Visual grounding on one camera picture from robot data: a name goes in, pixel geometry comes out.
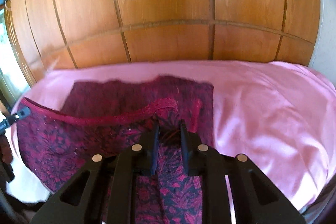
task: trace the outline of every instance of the bed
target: bed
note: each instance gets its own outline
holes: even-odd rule
[[[301,212],[335,174],[336,91],[324,76],[301,65],[177,61],[54,71],[25,97],[60,110],[76,82],[140,83],[159,75],[211,83],[215,148],[229,156],[248,155]],[[23,167],[15,127],[7,136],[21,166],[17,172],[30,173],[34,198],[46,198],[48,191]],[[15,180],[9,184],[10,193],[20,194],[17,186]],[[306,219],[312,222],[319,210],[309,211]]]

